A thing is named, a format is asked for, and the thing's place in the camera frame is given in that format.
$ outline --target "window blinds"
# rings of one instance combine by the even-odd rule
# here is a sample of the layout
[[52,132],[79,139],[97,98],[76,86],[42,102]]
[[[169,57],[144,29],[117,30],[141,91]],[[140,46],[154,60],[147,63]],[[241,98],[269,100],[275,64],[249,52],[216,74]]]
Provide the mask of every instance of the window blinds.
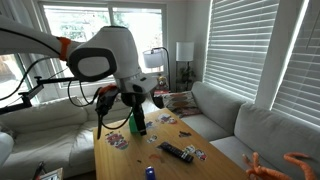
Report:
[[203,81],[254,101],[279,0],[212,4]]
[[272,111],[320,125],[320,4],[310,4]]

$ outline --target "blue object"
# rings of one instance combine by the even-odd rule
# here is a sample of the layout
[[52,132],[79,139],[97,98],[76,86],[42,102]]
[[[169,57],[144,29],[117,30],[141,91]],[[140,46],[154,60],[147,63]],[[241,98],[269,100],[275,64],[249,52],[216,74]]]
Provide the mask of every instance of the blue object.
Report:
[[149,166],[146,168],[146,180],[155,180],[156,174],[153,167]]

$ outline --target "wooden coffee table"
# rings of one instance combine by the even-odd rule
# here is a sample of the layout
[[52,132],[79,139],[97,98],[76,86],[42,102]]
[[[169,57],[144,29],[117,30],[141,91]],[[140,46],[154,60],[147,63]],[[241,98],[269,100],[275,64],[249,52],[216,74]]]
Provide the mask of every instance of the wooden coffee table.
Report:
[[[159,115],[163,113],[169,114],[177,120],[176,124],[162,123],[157,120]],[[150,121],[153,127],[147,129],[147,135],[145,136],[130,133],[129,123],[113,132],[112,130],[103,128],[99,140],[96,138],[97,129],[94,129],[94,154],[97,179],[145,179],[145,169],[148,166],[154,168],[157,180],[247,179],[244,170],[193,131],[168,109],[161,109],[146,114],[145,122],[148,123]],[[121,122],[115,122],[108,126],[116,127]],[[179,137],[179,131],[189,132],[191,136]],[[156,135],[157,139],[153,142],[147,142],[153,135]],[[119,143],[118,140],[122,137],[124,141]],[[186,163],[159,149],[158,146],[164,141],[181,150],[193,145],[196,149],[205,152],[207,158],[200,160],[196,154],[191,154],[194,156],[193,162]]]

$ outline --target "gray sofa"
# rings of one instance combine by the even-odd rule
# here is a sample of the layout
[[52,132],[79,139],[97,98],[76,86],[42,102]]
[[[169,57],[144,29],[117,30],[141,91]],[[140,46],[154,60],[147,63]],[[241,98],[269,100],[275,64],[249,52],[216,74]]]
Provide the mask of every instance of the gray sofa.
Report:
[[203,114],[182,120],[242,169],[248,169],[242,154],[251,159],[256,151],[262,165],[304,179],[298,166],[283,159],[287,152],[303,152],[312,157],[304,161],[320,178],[319,126],[258,108],[202,82],[195,82],[191,91]]

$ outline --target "tv remote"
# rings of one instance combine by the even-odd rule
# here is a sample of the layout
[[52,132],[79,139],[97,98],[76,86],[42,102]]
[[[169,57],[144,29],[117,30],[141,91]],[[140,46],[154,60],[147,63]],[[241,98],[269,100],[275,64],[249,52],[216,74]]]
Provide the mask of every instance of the tv remote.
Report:
[[163,142],[160,144],[160,148],[163,150],[169,152],[170,154],[174,155],[175,157],[178,157],[188,163],[192,162],[193,156],[189,155],[186,152],[183,152],[182,150],[172,146],[171,144],[167,142]]

